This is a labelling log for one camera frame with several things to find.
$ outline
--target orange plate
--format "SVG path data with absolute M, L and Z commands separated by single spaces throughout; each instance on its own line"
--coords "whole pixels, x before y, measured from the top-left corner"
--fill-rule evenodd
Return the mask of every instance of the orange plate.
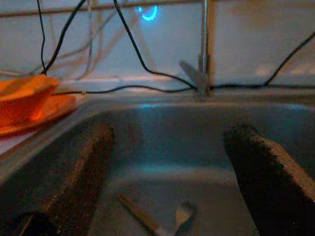
M 11 136 L 26 131 L 35 130 L 51 121 L 54 121 L 76 108 L 76 98 L 73 95 L 50 96 L 44 103 L 37 116 L 31 121 L 16 125 L 0 126 L 0 137 Z

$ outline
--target blue light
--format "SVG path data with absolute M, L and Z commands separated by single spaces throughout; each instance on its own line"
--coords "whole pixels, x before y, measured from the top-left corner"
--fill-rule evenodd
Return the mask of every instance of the blue light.
M 138 11 L 141 13 L 141 16 L 142 16 L 143 20 L 145 20 L 145 21 L 152 21 L 157 16 L 158 7 L 157 6 L 153 6 L 153 11 L 149 15 L 145 15 L 145 14 L 142 13 L 143 12 L 143 8 L 142 7 L 138 7 Z

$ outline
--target orange dish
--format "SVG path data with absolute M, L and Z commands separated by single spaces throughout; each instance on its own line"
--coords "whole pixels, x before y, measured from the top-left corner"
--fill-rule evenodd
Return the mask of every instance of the orange dish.
M 46 75 L 0 82 L 0 126 L 32 121 L 60 81 Z

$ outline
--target white tile wall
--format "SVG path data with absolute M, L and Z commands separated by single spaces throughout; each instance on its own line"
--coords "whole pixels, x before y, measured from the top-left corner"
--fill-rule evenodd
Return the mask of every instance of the white tile wall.
M 70 6 L 78 0 L 57 0 Z M 51 1 L 44 0 L 45 7 Z M 36 1 L 1 1 L 1 11 L 36 9 Z M 111 10 L 94 13 L 96 24 Z M 159 6 L 152 22 L 144 22 L 135 9 L 124 9 L 147 65 L 184 76 L 178 65 L 185 59 L 197 66 L 201 40 L 201 5 Z M 213 65 L 215 83 L 260 83 L 284 57 L 315 30 L 314 0 L 217 1 Z M 53 52 L 66 14 L 45 16 L 45 58 Z M 70 26 L 61 54 L 77 49 L 88 39 L 88 17 L 78 13 Z M 38 16 L 0 18 L 0 68 L 29 71 L 40 63 L 41 33 Z M 94 70 L 87 79 L 150 77 L 143 71 L 125 30 L 116 15 L 94 42 Z M 49 74 L 70 80 L 85 69 L 87 52 L 56 62 Z M 283 69 L 275 83 L 315 85 L 315 40 Z

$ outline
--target stainless steel sink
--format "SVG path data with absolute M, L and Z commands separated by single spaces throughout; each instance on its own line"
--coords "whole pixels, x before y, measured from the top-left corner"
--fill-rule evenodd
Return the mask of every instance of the stainless steel sink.
M 115 146 L 104 166 L 91 236 L 147 235 L 117 201 L 118 193 L 169 230 L 176 206 L 189 201 L 198 214 L 188 235 L 252 235 L 255 225 L 222 144 L 223 131 L 232 125 L 252 124 L 315 178 L 313 95 L 217 96 L 199 102 L 185 96 L 101 97 L 0 159 L 0 224 L 42 210 L 78 161 L 69 151 L 71 140 L 96 122 L 114 129 Z

